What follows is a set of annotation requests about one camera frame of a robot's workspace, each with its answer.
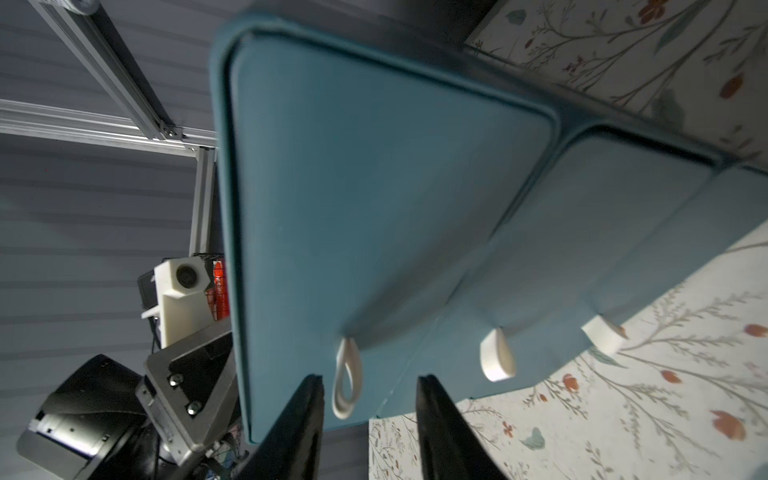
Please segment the teal drawer cabinet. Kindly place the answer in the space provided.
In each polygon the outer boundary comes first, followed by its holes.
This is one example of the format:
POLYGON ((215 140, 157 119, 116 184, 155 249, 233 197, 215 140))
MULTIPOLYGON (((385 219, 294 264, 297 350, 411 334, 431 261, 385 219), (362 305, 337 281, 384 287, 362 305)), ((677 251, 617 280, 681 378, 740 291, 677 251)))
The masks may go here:
POLYGON ((767 217, 767 177, 359 20, 252 11, 211 52, 244 426, 355 342, 349 423, 524 388, 767 217))

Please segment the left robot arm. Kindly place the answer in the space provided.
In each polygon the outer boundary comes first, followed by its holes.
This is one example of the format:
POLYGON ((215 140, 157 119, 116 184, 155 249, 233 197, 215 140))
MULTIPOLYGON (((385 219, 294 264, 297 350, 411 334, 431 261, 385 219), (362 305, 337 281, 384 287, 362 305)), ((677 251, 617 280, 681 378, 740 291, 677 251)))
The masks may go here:
POLYGON ((148 357, 97 355, 51 393, 16 444, 60 479, 230 479, 242 463, 229 320, 148 357))

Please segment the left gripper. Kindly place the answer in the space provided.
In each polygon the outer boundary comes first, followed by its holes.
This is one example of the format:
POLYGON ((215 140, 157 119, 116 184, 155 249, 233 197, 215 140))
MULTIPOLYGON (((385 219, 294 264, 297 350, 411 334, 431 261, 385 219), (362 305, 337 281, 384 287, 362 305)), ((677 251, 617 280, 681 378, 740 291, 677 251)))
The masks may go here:
POLYGON ((136 396, 173 461, 199 463, 240 420, 231 321, 216 321, 150 355, 136 396))

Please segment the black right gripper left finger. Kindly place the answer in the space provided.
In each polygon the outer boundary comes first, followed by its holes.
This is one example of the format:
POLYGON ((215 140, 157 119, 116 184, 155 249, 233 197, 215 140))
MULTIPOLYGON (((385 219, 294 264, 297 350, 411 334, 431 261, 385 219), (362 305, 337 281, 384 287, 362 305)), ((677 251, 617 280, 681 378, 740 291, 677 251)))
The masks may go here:
POLYGON ((301 382, 236 479, 316 479, 324 424, 322 377, 301 382))

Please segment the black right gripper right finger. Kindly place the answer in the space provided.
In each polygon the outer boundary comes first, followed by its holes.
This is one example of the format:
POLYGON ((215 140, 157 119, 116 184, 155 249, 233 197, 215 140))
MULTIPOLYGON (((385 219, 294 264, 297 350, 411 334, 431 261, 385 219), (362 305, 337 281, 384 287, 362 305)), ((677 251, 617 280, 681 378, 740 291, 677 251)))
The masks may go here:
POLYGON ((418 378, 416 416, 424 479, 506 479, 434 375, 418 378))

